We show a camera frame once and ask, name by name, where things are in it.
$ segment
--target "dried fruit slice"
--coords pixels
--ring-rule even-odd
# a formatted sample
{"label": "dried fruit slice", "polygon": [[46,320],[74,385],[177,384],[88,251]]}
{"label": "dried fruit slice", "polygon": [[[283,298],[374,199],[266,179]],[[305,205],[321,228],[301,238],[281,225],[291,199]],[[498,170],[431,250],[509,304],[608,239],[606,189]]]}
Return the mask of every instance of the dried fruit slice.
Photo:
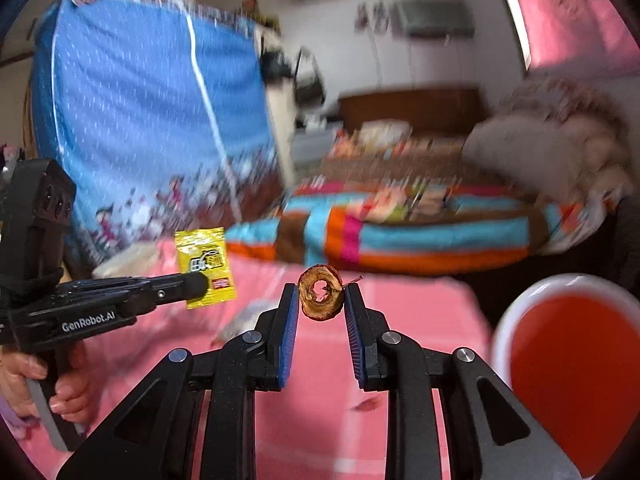
{"label": "dried fruit slice", "polygon": [[[318,298],[314,290],[317,282],[325,282],[323,287],[325,295]],[[315,321],[326,321],[342,310],[344,292],[340,274],[332,266],[316,265],[309,267],[302,273],[298,280],[300,303],[305,316]]]}

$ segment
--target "yellow snack package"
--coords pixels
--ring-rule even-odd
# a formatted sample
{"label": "yellow snack package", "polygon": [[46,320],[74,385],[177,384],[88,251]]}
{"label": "yellow snack package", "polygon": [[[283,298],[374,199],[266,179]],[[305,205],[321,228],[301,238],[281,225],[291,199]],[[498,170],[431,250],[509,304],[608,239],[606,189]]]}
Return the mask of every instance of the yellow snack package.
{"label": "yellow snack package", "polygon": [[207,293],[199,300],[187,300],[187,308],[207,306],[238,297],[226,258],[225,230],[196,229],[175,234],[180,272],[199,270],[209,280]]}

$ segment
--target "silver bolt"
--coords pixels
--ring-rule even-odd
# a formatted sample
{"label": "silver bolt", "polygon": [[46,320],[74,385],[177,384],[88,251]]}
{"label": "silver bolt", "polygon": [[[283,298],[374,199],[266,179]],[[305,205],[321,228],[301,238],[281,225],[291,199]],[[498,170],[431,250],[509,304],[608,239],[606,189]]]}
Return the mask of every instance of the silver bolt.
{"label": "silver bolt", "polygon": [[389,345],[397,345],[401,339],[402,337],[398,332],[389,331],[383,333],[382,335],[382,341]]}
{"label": "silver bolt", "polygon": [[172,363],[181,363],[187,358],[187,351],[184,348],[174,348],[169,352],[169,361]]}
{"label": "silver bolt", "polygon": [[249,330],[242,334],[242,340],[245,343],[259,343],[260,339],[262,339],[262,334],[257,330]]}
{"label": "silver bolt", "polygon": [[456,357],[462,362],[470,363],[476,358],[476,353],[471,348],[458,348]]}

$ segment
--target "human hand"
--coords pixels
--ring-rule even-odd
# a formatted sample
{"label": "human hand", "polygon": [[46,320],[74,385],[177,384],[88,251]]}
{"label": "human hand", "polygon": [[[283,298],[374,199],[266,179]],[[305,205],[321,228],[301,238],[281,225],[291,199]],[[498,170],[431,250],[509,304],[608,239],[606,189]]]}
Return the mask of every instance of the human hand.
{"label": "human hand", "polygon": [[[56,395],[51,397],[51,411],[69,422],[88,423],[95,410],[86,367],[86,348],[78,342],[69,348],[72,370],[56,382]],[[38,416],[25,378],[42,380],[47,377],[46,364],[36,356],[11,348],[0,348],[0,393],[20,417]]]}

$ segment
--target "magenta stripe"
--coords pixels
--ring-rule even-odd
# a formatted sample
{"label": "magenta stripe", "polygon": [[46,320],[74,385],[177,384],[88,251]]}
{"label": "magenta stripe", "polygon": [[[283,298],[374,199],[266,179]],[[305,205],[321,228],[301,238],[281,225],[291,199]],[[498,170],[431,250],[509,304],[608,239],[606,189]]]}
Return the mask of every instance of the magenta stripe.
{"label": "magenta stripe", "polygon": [[342,233],[343,245],[340,254],[342,261],[352,264],[360,261],[360,231],[362,231],[362,222],[356,217],[347,215]]}

